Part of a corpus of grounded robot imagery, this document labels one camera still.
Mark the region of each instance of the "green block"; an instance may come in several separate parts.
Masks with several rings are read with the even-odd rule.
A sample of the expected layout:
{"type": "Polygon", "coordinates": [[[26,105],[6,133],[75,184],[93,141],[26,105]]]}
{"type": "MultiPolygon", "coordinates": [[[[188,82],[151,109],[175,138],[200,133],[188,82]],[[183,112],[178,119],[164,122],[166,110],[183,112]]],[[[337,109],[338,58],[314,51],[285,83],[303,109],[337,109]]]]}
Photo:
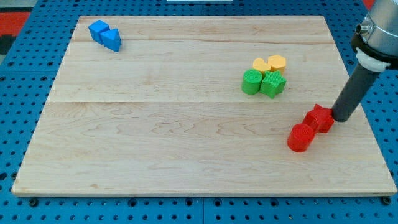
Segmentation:
{"type": "Polygon", "coordinates": [[[245,71],[243,74],[242,91],[249,95],[256,94],[260,90],[261,80],[261,72],[255,69],[245,71]]]}
{"type": "Polygon", "coordinates": [[[277,94],[284,91],[286,79],[281,75],[280,71],[266,72],[262,80],[260,93],[273,99],[277,94]]]}

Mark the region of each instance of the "yellow block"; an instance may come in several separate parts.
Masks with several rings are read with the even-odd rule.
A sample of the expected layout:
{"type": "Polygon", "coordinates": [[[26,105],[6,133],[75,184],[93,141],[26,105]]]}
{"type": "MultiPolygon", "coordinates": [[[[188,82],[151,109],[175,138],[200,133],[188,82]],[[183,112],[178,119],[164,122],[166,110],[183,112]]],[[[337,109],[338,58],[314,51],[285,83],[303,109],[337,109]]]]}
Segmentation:
{"type": "Polygon", "coordinates": [[[262,58],[256,58],[253,61],[253,69],[256,69],[257,71],[260,71],[262,74],[262,77],[264,77],[264,73],[266,71],[270,71],[271,70],[271,66],[268,65],[264,59],[262,58]]]}
{"type": "Polygon", "coordinates": [[[273,55],[268,57],[268,64],[271,66],[272,72],[279,70],[283,75],[286,67],[286,58],[280,55],[273,55]]]}

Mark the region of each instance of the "red star-shaped block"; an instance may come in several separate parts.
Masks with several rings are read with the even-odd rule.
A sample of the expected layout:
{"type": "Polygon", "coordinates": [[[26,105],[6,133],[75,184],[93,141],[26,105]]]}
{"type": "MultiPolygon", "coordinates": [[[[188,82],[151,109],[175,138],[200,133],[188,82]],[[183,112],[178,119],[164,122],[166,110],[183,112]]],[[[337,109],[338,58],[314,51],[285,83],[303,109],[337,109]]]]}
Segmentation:
{"type": "Polygon", "coordinates": [[[323,108],[316,104],[304,118],[303,124],[310,126],[313,132],[327,133],[333,126],[335,120],[332,117],[332,109],[323,108]]]}

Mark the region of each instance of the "green cylinder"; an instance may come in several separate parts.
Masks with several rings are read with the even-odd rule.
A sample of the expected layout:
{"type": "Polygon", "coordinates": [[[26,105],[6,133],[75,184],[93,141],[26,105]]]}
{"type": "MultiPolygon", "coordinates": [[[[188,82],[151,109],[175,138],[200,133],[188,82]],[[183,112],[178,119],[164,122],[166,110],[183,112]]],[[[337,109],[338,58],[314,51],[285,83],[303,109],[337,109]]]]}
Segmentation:
{"type": "Polygon", "coordinates": [[[249,69],[243,74],[242,91],[249,95],[254,95],[260,90],[262,81],[261,72],[249,69]]]}

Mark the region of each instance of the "red cylinder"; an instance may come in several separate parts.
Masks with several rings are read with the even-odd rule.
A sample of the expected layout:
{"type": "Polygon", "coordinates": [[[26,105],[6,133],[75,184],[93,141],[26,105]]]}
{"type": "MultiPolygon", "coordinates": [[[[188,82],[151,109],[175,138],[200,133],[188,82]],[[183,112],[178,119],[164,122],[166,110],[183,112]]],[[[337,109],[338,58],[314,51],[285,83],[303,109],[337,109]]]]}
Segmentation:
{"type": "Polygon", "coordinates": [[[304,152],[308,149],[314,137],[315,133],[310,126],[296,124],[287,138],[287,145],[295,152],[304,152]]]}

